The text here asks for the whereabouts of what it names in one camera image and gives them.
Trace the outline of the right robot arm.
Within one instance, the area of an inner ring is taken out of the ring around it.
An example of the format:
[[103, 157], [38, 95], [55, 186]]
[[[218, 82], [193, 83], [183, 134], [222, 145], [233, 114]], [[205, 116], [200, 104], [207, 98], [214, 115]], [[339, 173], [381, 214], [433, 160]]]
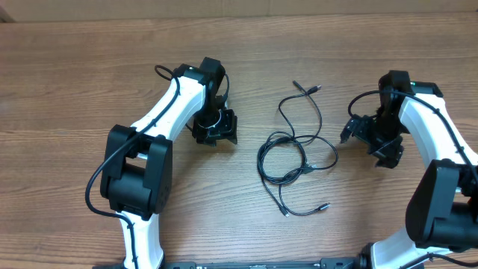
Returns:
[[476, 268], [476, 262], [450, 256], [477, 248], [477, 154], [450, 119], [443, 93], [435, 83], [391, 70], [380, 78], [376, 94], [375, 115], [351, 114], [341, 142], [356, 137], [367, 144], [377, 166], [393, 169], [403, 155], [403, 135], [409, 134], [426, 171], [407, 205], [404, 227], [341, 263], [346, 268], [423, 268], [442, 259]]

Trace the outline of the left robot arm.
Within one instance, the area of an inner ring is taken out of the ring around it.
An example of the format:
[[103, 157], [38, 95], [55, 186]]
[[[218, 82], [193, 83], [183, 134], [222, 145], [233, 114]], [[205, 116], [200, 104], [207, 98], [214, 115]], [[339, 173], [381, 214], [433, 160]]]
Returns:
[[238, 118], [218, 90], [229, 77], [219, 60], [204, 58], [199, 67], [182, 64], [170, 70], [155, 66], [170, 82], [161, 99], [131, 126], [115, 125], [108, 133], [99, 167], [100, 194], [108, 215], [119, 219], [125, 258], [118, 268], [163, 268], [159, 217], [171, 192], [173, 143], [190, 123], [198, 144], [219, 140], [237, 143]]

